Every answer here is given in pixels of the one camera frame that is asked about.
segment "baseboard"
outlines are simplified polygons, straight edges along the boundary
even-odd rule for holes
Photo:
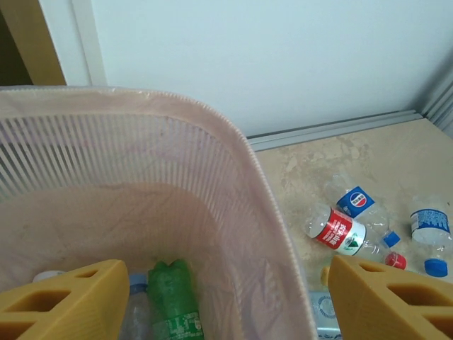
[[[285,145],[308,142],[310,140],[319,140],[321,138],[344,135],[345,133],[363,131],[368,129],[380,128],[386,125],[409,122],[423,118],[415,110],[398,111],[385,113],[382,115],[373,115],[351,120],[342,120],[340,122],[316,125],[311,127],[301,127],[290,132],[276,132],[275,134],[250,137],[253,150],[262,151],[283,147]]]

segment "empty water bottle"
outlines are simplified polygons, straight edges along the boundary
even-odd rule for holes
[[[150,340],[151,316],[147,297],[147,277],[144,274],[129,275],[130,293],[119,340]]]
[[[304,231],[340,254],[400,269],[406,267],[404,256],[391,251],[374,231],[328,205],[317,203],[310,207]]]
[[[416,196],[411,205],[413,246],[425,272],[435,277],[448,274],[445,257],[453,252],[446,204],[439,196]]]
[[[397,244],[400,237],[389,229],[389,216],[346,173],[335,174],[324,186],[325,194],[332,198],[338,209],[376,232],[388,247]]]

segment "bottle cap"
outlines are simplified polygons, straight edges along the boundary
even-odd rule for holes
[[[439,259],[428,259],[425,261],[425,271],[430,276],[443,278],[448,274],[447,262]]]
[[[144,274],[129,275],[130,295],[147,290],[147,277]]]
[[[385,264],[390,267],[406,269],[408,262],[403,255],[393,251],[385,258]]]
[[[397,233],[390,231],[390,233],[384,236],[383,240],[389,248],[392,248],[400,241],[400,238]]]

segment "wall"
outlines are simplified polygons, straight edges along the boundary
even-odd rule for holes
[[[70,20],[40,2],[68,84],[97,84],[80,46],[68,55]],[[83,2],[106,84],[192,96],[247,135],[411,108],[453,48],[450,0]]]

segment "white bottle cap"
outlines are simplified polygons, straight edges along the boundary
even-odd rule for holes
[[[43,271],[42,273],[37,274],[31,282],[38,282],[45,280],[46,278],[53,278],[54,276],[58,276],[64,273],[66,273],[66,271]]]

